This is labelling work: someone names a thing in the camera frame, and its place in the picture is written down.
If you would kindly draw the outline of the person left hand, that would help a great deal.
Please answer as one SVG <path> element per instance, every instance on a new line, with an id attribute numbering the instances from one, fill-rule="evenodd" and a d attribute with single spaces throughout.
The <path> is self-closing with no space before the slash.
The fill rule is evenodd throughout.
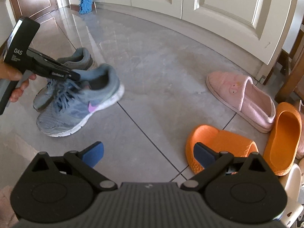
<path id="1" fill-rule="evenodd" d="M 11 81 L 20 81 L 23 77 L 22 73 L 17 70 L 16 68 L 4 63 L 3 59 L 1 58 L 1 79 L 8 79 Z M 9 101 L 10 102 L 17 102 L 19 98 L 23 95 L 24 90 L 29 86 L 30 80 L 36 80 L 37 76 L 35 74 L 31 74 L 25 81 L 22 82 L 19 88 L 16 88 L 11 96 Z"/>

